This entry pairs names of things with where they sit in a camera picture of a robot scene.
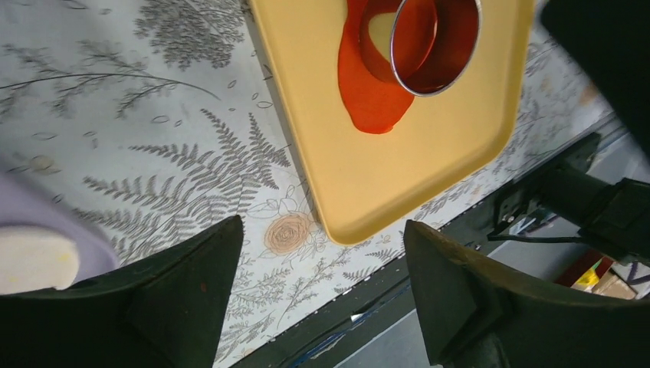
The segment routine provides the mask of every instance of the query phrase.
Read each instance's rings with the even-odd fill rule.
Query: plastic tray
[[[354,245],[495,158],[514,128],[532,0],[483,0],[467,70],[416,98],[383,135],[358,131],[336,77],[345,0],[251,0],[314,201],[330,238]]]

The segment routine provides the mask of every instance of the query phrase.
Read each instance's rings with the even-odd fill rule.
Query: leaf pattern
[[[318,263],[316,263],[316,266],[314,266],[314,274],[310,278],[300,277],[293,285],[291,285],[291,291],[288,295],[291,301],[278,319],[278,326],[287,312],[296,309],[303,302],[313,299],[318,295],[314,292],[314,287],[323,281],[332,280],[334,277],[334,269],[347,265],[350,262],[351,251],[352,248],[344,248],[339,251],[336,258],[329,262],[327,262],[325,258],[321,258]]]
[[[159,235],[155,235],[143,241],[127,237],[113,236],[110,242],[113,245],[113,249],[115,249],[115,252],[120,257],[120,260],[122,260],[122,266],[128,263],[129,257],[142,259],[151,254],[157,253],[158,251],[162,251],[168,246],[164,242],[163,237]]]
[[[0,90],[8,90],[0,98],[0,122],[16,117],[21,101],[29,95],[30,86],[39,82],[50,83],[54,91],[55,98],[47,102],[52,113],[68,119],[74,117],[74,100],[77,97],[88,96],[113,84],[125,86],[121,97],[116,99],[117,119],[126,119],[128,111],[137,110],[144,100],[153,96],[169,96],[180,85],[200,90],[220,100],[205,88],[150,74],[146,71],[147,59],[137,57],[136,60],[128,61],[122,54],[120,44],[81,40],[77,45],[79,54],[83,55],[80,63],[62,68],[50,56],[51,52],[47,48],[19,48],[13,44],[4,44],[5,54],[14,56],[22,68],[33,71],[34,75],[30,80],[0,87]]]
[[[178,244],[187,240],[196,233],[195,223],[192,217],[184,214],[175,214],[162,226],[166,242]]]
[[[116,211],[81,211],[75,209],[74,214],[79,218],[118,230],[133,240],[148,238],[160,223],[160,215],[150,212],[146,215],[138,209],[133,214],[129,210]]]
[[[229,213],[231,200],[223,195],[200,195],[187,208],[187,214],[202,228],[219,222]]]
[[[222,332],[215,361],[223,361],[237,347],[243,343],[250,343],[265,332],[275,321],[275,317],[272,317],[271,314],[272,312],[251,325],[248,324],[247,320],[230,325],[227,330]]]
[[[402,255],[403,252],[401,249],[382,249],[381,251],[371,251],[370,253],[366,254],[367,256],[370,257],[377,257],[379,258],[382,262],[387,262],[390,261],[394,258],[397,258],[398,256]]]
[[[260,308],[281,301],[286,283],[284,279],[290,272],[291,270],[288,268],[275,268],[270,274],[264,274],[261,280],[250,287],[233,288],[231,298],[234,301],[231,304]]]
[[[207,151],[199,157],[199,145],[194,144],[190,150],[187,143],[183,143],[180,148],[176,144],[172,144],[170,146],[131,146],[129,150],[153,153],[157,156],[170,159],[172,163],[175,163],[178,167],[182,167],[183,170],[187,170],[196,164],[203,165],[215,153],[215,151]],[[214,167],[216,162],[218,162],[216,160],[218,160],[218,157],[214,163],[211,163],[211,167]]]
[[[134,205],[151,206],[151,209],[169,214],[179,211],[188,205],[189,197],[194,194],[194,188],[185,190],[187,179],[172,184],[175,177],[165,180],[160,190],[156,189],[158,176],[154,175],[145,180],[142,176],[133,181],[122,179],[120,181],[99,180],[85,177],[84,183],[95,192],[102,192],[105,196],[120,199],[122,202],[131,202]]]
[[[181,71],[193,62],[213,68],[230,64],[235,44],[243,42],[239,28],[244,15],[238,0],[146,0],[140,7],[135,35],[150,38],[154,52]]]
[[[343,277],[350,280],[350,281],[352,281],[352,282],[354,282],[354,283],[357,283],[357,282],[362,281],[365,278],[369,277],[375,271],[377,271],[377,268],[375,268],[375,267],[366,267],[364,269],[357,270],[357,271],[354,271],[354,272],[344,271],[343,272]]]

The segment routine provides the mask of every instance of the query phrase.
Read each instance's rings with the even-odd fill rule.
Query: black cable
[[[488,235],[487,240],[489,242],[506,242],[512,240],[514,242],[523,242],[523,243],[547,243],[547,244],[559,244],[559,243],[586,243],[585,238],[579,236],[560,236],[555,238],[534,238],[521,235]]]

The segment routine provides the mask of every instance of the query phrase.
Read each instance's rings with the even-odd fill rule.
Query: floral tablecloth
[[[215,366],[403,252],[403,221],[355,248],[327,239],[245,2],[2,0],[0,35],[2,169],[100,225],[124,264],[244,216]],[[525,73],[503,154],[409,218],[446,223],[609,111],[539,27]]]

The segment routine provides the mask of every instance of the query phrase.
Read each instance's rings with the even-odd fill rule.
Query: white sponge
[[[0,227],[0,294],[68,288],[79,271],[70,238],[36,226]]]

